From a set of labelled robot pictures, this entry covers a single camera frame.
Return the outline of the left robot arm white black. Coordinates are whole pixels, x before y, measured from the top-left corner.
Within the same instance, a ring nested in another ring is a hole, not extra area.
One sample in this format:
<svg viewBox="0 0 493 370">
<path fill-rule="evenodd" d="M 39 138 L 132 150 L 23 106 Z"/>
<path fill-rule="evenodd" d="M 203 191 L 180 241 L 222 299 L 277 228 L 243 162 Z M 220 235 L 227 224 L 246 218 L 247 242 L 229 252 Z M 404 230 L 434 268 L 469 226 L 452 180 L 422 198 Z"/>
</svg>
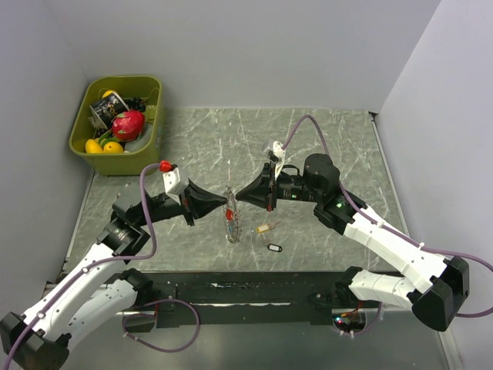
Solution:
<svg viewBox="0 0 493 370">
<path fill-rule="evenodd" d="M 23 369 L 60 369 L 70 351 L 114 314 L 153 306 L 153 282 L 128 266 L 156 253 L 153 224 L 184 217 L 193 225 L 226 202 L 190 180 L 166 180 L 154 197 L 142 183 L 122 188 L 110 221 L 72 271 L 24 313 L 1 320 L 3 367 L 15 362 Z"/>
</svg>

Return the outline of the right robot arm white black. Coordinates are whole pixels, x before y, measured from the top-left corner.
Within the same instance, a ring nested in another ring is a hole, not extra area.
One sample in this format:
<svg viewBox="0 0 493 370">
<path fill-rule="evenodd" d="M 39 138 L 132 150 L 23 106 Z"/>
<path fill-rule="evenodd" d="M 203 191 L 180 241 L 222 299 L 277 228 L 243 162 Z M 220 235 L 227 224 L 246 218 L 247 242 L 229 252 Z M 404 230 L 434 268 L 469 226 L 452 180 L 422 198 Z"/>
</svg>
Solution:
<svg viewBox="0 0 493 370">
<path fill-rule="evenodd" d="M 313 202 L 314 216 L 326 227 L 358 242 L 398 271 L 397 276 L 349 267 L 334 294 L 345 307 L 378 301 L 412 311 L 424 325 L 446 331 L 469 294 L 469 265 L 414 246 L 360 198 L 340 188 L 340 171 L 327 154 L 309 155 L 291 175 L 265 163 L 259 176 L 236 194 L 267 211 L 278 200 Z"/>
</svg>

